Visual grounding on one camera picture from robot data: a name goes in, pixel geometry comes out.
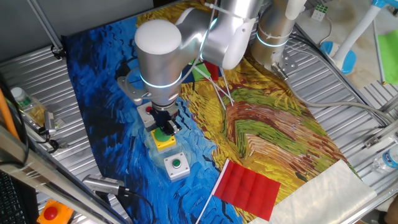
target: orange pole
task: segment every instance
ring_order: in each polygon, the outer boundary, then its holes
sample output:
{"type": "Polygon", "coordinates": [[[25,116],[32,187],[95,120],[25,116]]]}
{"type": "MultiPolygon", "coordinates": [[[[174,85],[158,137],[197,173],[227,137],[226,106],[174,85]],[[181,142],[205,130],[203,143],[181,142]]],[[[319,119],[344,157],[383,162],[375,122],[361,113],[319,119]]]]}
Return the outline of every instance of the orange pole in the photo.
{"type": "Polygon", "coordinates": [[[6,126],[8,131],[18,140],[19,136],[17,133],[17,129],[15,128],[14,121],[12,120],[12,116],[10,113],[10,109],[8,108],[6,98],[4,97],[2,91],[0,90],[0,110],[6,122],[6,126]]]}

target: keyboard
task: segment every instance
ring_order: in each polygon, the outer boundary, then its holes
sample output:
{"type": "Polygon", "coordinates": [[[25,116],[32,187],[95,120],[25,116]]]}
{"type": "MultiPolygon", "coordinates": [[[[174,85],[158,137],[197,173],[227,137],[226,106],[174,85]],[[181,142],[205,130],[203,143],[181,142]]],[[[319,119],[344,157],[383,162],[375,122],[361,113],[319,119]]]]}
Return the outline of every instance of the keyboard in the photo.
{"type": "Polygon", "coordinates": [[[26,224],[27,219],[11,177],[0,172],[0,224],[26,224]]]}

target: orange button base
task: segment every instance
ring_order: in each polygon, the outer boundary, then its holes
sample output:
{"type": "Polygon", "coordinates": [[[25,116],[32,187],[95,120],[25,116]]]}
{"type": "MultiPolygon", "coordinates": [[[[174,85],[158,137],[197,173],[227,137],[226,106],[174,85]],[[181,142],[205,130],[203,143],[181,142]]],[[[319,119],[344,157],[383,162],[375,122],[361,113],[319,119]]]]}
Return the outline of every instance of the orange button base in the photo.
{"type": "Polygon", "coordinates": [[[48,200],[37,222],[41,224],[67,224],[72,213],[73,209],[54,200],[48,200]]]}

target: painted mat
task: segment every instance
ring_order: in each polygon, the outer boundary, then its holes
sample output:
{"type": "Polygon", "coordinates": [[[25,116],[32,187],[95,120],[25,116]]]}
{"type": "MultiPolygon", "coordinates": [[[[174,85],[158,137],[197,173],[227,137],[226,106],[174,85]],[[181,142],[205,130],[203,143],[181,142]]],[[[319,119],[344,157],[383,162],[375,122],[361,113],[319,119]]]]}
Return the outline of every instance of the painted mat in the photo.
{"type": "MultiPolygon", "coordinates": [[[[169,181],[162,161],[146,146],[150,139],[136,106],[114,77],[123,61],[136,56],[137,27],[152,19],[176,22],[188,7],[207,10],[202,4],[183,2],[65,38],[69,76],[98,167],[103,176],[123,180],[153,203],[157,223],[194,223],[226,158],[280,182],[277,203],[338,159],[346,160],[305,105],[247,54],[234,70],[225,71],[235,100],[232,105],[224,97],[226,111],[208,82],[182,85],[177,121],[183,129],[176,140],[189,155],[191,174],[169,181]]],[[[141,85],[139,74],[130,82],[141,85]]],[[[222,79],[218,84],[227,88],[222,79]]],[[[135,223],[150,222],[144,202],[122,204],[135,223]]],[[[254,218],[213,197],[201,220],[247,223],[254,218]]]]}

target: white paper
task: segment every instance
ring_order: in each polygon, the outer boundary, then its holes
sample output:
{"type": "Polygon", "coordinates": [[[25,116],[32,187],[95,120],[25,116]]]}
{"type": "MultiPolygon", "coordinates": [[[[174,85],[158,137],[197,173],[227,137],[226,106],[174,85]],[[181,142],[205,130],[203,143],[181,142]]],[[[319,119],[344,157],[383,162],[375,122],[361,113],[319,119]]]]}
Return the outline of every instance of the white paper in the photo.
{"type": "Polygon", "coordinates": [[[249,224],[341,223],[376,195],[340,160],[278,203],[269,222],[249,224]]]}

